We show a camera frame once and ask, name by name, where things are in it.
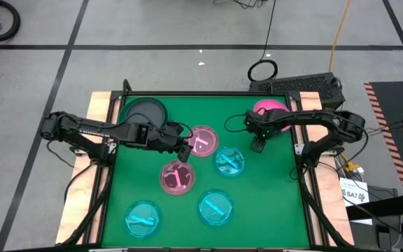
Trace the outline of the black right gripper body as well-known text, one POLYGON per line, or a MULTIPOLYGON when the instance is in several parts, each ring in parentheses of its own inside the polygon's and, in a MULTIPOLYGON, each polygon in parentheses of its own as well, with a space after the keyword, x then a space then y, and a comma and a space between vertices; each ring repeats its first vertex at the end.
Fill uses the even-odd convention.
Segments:
POLYGON ((260 110, 245 113, 246 131, 257 137, 270 139, 288 129, 287 126, 275 126, 275 122, 288 114, 285 110, 260 110))

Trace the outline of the large green plastic plate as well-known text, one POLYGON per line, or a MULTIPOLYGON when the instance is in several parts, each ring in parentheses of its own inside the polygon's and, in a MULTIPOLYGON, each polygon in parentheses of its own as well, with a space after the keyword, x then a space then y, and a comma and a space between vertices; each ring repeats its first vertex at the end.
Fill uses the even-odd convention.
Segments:
POLYGON ((128 101, 121 109, 118 122, 150 123, 163 127, 168 122, 166 106, 152 97, 139 97, 128 101))

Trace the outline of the clear blue plastic plate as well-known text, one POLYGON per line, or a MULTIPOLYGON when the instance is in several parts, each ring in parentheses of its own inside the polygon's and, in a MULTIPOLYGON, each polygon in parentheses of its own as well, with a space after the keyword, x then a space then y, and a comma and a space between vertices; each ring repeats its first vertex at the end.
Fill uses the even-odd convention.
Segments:
POLYGON ((213 166, 222 176, 238 176, 245 169, 245 157, 238 148, 224 147, 215 152, 213 166))
POLYGON ((156 233, 162 224, 160 208, 151 201, 137 201, 125 212, 124 226, 134 237, 144 238, 156 233))
POLYGON ((225 191, 211 190, 200 197, 197 210, 199 217, 205 224, 221 226, 232 218, 234 202, 225 191))

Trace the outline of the black hazard-striped floor mat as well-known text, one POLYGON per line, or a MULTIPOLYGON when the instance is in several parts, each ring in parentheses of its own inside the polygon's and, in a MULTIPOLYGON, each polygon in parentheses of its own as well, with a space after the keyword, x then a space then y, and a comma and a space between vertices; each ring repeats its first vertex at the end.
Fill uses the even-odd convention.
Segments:
POLYGON ((403 187, 403 81, 365 83, 364 89, 403 187))

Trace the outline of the clear pink plastic plate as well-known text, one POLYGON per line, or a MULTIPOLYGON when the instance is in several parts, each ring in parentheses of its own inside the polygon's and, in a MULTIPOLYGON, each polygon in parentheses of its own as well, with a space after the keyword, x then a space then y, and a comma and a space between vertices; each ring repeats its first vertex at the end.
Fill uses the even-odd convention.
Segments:
POLYGON ((198 125, 192 128, 189 144, 192 146, 191 154, 197 157, 207 157, 216 151, 219 138, 213 128, 207 125, 198 125))
POLYGON ((160 171, 160 185, 170 195, 183 195, 195 184, 195 171, 188 163, 173 160, 160 171))

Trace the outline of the wooden base board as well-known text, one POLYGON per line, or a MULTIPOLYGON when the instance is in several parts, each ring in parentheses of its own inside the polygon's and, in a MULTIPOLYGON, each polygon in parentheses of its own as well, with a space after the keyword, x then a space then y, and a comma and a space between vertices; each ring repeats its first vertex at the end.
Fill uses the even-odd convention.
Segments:
MULTIPOLYGON (((120 108, 120 100, 113 92, 93 92, 87 117, 102 121, 108 116, 113 116, 116 121, 120 108)), ((91 196, 99 194, 106 180, 106 170, 95 166, 85 169, 90 160, 86 156, 77 157, 72 173, 74 182, 69 188, 67 201, 64 205, 62 219, 57 233, 57 242, 64 241, 78 226, 80 220, 89 211, 91 196)), ((353 244, 353 235, 346 214, 345 201, 341 194, 339 177, 333 169, 336 167, 333 157, 323 155, 320 164, 315 169, 314 175, 308 175, 312 180, 308 182, 308 188, 313 189, 317 185, 323 211, 331 221, 335 229, 349 243, 353 244)))

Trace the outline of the black aluminium table frame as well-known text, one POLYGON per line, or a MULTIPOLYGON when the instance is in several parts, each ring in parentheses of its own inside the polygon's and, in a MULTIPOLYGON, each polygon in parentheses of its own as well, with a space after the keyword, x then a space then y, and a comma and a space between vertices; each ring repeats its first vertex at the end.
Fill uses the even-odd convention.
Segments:
POLYGON ((262 153, 250 149, 252 136, 239 132, 239 114, 264 98, 251 92, 152 92, 161 99, 172 119, 191 126, 208 125, 223 147, 236 147, 245 156, 244 171, 236 177, 220 175, 213 157, 189 159, 195 184, 183 195, 170 195, 160 187, 161 168, 170 154, 122 148, 118 151, 113 182, 83 242, 113 249, 305 249, 330 245, 332 238, 313 210, 302 200, 295 178, 294 145, 318 139, 321 126, 294 127, 278 135, 262 153), (225 191, 234 202, 232 218, 224 225, 205 224, 197 204, 207 191, 225 191), (153 235, 138 238, 124 226, 126 210, 135 202, 150 200, 161 211, 162 224, 153 235))

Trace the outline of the white paper sign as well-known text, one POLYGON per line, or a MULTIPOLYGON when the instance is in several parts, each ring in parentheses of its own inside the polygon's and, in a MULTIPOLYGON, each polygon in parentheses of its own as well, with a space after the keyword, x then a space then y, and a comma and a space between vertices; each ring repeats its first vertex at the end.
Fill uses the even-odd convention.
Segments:
POLYGON ((345 205, 364 204, 369 202, 369 193, 365 182, 340 178, 341 192, 346 199, 345 205))

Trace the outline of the opaque pink plastic plate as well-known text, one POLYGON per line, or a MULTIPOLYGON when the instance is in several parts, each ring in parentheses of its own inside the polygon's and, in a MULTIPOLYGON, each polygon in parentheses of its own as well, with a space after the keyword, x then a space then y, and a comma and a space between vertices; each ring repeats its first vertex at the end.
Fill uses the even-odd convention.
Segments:
POLYGON ((289 112, 289 109, 286 105, 274 99, 261 99, 256 102, 253 107, 253 111, 260 115, 262 115, 265 111, 273 109, 289 112))

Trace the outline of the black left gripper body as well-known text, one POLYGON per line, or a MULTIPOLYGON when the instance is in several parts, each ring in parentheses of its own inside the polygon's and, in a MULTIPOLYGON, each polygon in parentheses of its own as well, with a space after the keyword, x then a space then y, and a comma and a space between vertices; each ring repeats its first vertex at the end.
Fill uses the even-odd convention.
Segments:
POLYGON ((152 128, 148 133, 148 150, 178 153, 188 147, 188 142, 181 136, 183 126, 168 122, 164 127, 152 128))

